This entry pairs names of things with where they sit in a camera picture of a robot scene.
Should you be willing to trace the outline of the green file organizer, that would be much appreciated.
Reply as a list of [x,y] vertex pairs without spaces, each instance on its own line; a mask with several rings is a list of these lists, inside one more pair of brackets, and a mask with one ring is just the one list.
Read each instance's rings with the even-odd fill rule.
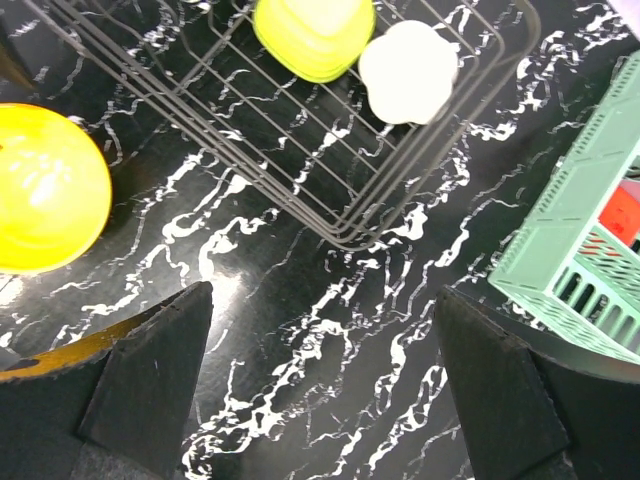
[[489,276],[564,340],[639,361],[639,255],[599,220],[639,172],[639,55],[632,53]]

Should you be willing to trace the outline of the white square bowl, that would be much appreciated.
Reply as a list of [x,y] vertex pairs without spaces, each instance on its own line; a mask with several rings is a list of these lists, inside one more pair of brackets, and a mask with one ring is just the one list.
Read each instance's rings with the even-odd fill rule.
[[358,71],[381,121],[427,125],[449,101],[458,76],[457,47],[428,24],[405,20],[372,40]]

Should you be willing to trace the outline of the marble patterned table mat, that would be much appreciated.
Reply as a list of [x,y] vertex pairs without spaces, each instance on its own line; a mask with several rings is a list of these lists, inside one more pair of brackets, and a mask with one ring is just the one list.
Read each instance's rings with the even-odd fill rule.
[[115,205],[71,266],[1,280],[1,343],[59,347],[198,281],[213,318],[181,467],[190,479],[469,479],[432,326],[444,285],[488,284],[556,161],[638,44],[603,1],[539,1],[542,32],[494,103],[371,248],[335,249],[77,55],[2,13],[41,104],[87,129]]

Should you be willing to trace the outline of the red cube front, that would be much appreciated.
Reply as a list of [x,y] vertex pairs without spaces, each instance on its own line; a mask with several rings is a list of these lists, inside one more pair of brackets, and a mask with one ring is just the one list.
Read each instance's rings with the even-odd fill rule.
[[639,201],[622,187],[617,187],[599,216],[600,224],[631,246],[639,233]]

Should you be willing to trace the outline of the yellow bottom bowl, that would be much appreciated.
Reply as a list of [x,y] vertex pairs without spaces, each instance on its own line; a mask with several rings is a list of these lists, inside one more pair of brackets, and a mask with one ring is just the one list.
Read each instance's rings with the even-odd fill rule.
[[112,206],[108,165],[67,117],[24,103],[1,106],[1,270],[49,272],[96,242]]

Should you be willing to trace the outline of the patterned bowl green outside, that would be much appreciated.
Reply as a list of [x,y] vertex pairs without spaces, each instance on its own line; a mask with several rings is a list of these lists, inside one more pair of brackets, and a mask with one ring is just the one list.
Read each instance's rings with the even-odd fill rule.
[[252,23],[261,45],[296,76],[328,83],[344,74],[376,26],[371,1],[261,0]]

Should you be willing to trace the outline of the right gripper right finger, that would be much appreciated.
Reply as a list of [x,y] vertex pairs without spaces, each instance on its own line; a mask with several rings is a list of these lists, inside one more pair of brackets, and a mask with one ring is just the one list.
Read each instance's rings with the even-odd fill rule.
[[478,479],[636,479],[639,367],[445,286],[434,324]]

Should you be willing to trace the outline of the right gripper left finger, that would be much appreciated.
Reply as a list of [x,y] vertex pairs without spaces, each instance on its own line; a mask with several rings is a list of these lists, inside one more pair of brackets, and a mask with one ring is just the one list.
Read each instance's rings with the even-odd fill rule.
[[213,287],[196,282],[78,341],[1,350],[4,479],[179,479]]

